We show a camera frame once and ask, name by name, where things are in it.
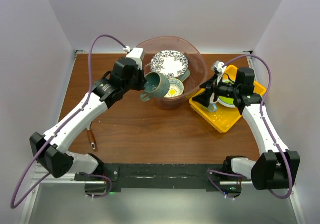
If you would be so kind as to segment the pale green divided dish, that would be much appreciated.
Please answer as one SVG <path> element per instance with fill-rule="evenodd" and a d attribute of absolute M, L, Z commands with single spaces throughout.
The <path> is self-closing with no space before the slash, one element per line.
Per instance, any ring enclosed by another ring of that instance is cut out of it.
<path fill-rule="evenodd" d="M 179 79 L 181 82 L 184 82 L 184 81 L 186 81 L 186 80 L 189 78 L 190 74 L 191 74 L 191 71 L 190 71 L 189 69 L 187 69 L 186 72 L 185 72 L 183 75 L 181 75 L 181 76 L 178 77 L 178 79 Z"/>

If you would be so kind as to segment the blue patterned bottom plate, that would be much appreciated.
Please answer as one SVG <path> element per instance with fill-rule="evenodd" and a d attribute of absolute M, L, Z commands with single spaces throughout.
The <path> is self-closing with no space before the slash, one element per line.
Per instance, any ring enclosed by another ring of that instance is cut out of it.
<path fill-rule="evenodd" d="M 189 67 L 187 57 L 179 51 L 163 50 L 154 55 L 150 61 L 150 69 L 154 68 L 185 68 Z"/>

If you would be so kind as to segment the green rimmed lettered plate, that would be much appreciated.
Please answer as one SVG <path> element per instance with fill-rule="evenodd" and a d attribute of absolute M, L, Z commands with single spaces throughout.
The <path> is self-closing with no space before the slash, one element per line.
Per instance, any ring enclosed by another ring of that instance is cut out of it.
<path fill-rule="evenodd" d="M 152 72 L 157 72 L 167 78 L 178 78 L 186 72 L 185 68 L 154 68 L 150 69 Z"/>

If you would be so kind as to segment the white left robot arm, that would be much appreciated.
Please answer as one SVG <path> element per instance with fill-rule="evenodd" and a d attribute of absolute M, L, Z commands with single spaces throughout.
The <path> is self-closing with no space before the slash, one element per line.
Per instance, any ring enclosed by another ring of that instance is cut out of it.
<path fill-rule="evenodd" d="M 96 81 L 83 100 L 59 123 L 43 134 L 35 132 L 30 145 L 36 160 L 54 177 L 67 172 L 85 172 L 92 180 L 99 180 L 104 169 L 92 154 L 69 151 L 75 138 L 100 114 L 121 100 L 130 90 L 143 90 L 146 82 L 142 58 L 123 57 L 113 70 Z"/>

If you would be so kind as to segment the yellow teal patterned bowl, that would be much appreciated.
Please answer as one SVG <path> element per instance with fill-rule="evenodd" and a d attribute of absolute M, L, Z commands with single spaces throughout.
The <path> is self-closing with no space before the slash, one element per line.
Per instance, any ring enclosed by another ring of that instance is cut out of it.
<path fill-rule="evenodd" d="M 168 80 L 170 87 L 164 98 L 172 98 L 182 95 L 185 89 L 184 84 L 177 78 L 169 78 Z"/>

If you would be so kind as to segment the teal ceramic mug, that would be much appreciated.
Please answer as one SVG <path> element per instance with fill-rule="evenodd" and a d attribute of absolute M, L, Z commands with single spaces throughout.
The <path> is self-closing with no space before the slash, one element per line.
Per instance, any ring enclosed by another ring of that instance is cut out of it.
<path fill-rule="evenodd" d="M 170 89 L 169 79 L 161 73 L 150 72 L 145 76 L 144 92 L 140 95 L 142 102 L 152 98 L 163 98 Z"/>

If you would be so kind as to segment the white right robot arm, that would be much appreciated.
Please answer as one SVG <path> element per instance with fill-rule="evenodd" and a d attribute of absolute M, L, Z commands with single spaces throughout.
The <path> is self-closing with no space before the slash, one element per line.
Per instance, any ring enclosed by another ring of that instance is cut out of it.
<path fill-rule="evenodd" d="M 254 71 L 240 68 L 235 80 L 228 83 L 223 82 L 224 73 L 223 68 L 214 68 L 213 77 L 200 86 L 204 91 L 192 101 L 212 109 L 220 97 L 232 98 L 250 126 L 260 157 L 253 161 L 245 156 L 228 156 L 220 174 L 230 181 L 246 177 L 257 190 L 287 189 L 291 192 L 301 158 L 297 151 L 289 150 L 272 125 L 262 96 L 255 92 Z"/>

